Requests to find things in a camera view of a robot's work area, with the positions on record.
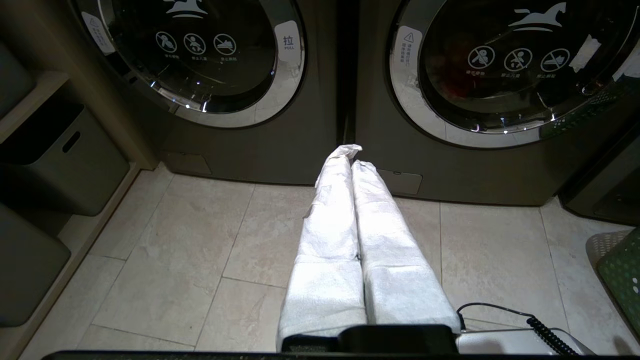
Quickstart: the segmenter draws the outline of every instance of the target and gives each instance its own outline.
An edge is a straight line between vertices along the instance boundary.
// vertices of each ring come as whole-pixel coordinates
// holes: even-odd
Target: shelf
[[[93,242],[98,237],[102,228],[117,208],[130,185],[136,179],[140,167],[136,163],[130,163],[129,172],[104,206],[104,209],[94,217],[73,215],[58,234],[58,238],[71,250],[71,256],[67,264],[53,282],[49,291],[36,308],[31,318],[18,327],[0,328],[0,360],[16,360],[20,353],[38,330],[40,324],[56,303],[60,293],[80,266],[84,256],[89,251]]]
[[[48,98],[69,80],[63,72],[45,71],[36,75],[36,87],[0,120],[0,143],[3,143]]]

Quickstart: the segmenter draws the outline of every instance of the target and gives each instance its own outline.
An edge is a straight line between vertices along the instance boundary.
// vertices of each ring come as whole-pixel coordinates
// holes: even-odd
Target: tile floor
[[[142,171],[20,360],[62,349],[273,351],[314,189]],[[626,229],[541,208],[398,199],[454,307],[534,313],[597,354],[640,354],[588,263]],[[526,327],[483,308],[470,329]]]

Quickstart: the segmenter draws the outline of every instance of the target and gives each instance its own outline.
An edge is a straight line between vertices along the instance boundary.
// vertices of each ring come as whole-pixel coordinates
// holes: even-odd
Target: logo
[[[562,28],[562,24],[560,24],[556,20],[556,16],[558,13],[566,12],[566,3],[557,3],[554,6],[551,6],[549,10],[545,13],[532,13],[529,9],[515,9],[513,10],[515,13],[526,13],[526,15],[522,20],[516,21],[509,26],[519,26],[519,25],[537,25],[537,24],[546,24],[553,25]],[[553,31],[548,28],[541,28],[539,26],[527,26],[524,28],[514,29],[513,31]]]
[[[173,3],[173,7],[169,9],[166,13],[178,13],[173,17],[197,17],[202,19],[202,16],[198,15],[199,13],[203,13],[207,15],[208,13],[202,10],[198,3],[201,3],[202,0],[163,0],[166,3]]]

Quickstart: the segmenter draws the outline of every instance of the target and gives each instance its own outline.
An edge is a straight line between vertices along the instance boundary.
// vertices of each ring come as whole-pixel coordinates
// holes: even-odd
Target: towel
[[[460,319],[376,167],[356,160],[351,173],[369,324],[442,324],[459,334]]]
[[[351,159],[361,149],[338,147],[318,176],[280,314],[278,351],[288,336],[337,336],[367,323],[351,181]]]

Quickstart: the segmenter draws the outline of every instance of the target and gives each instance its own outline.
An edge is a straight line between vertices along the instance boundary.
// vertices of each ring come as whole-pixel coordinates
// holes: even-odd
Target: storage bin
[[[24,324],[67,263],[71,253],[0,204],[0,327]]]
[[[0,119],[36,86],[31,74],[0,42]]]
[[[95,216],[129,164],[91,113],[52,98],[0,145],[3,198]]]

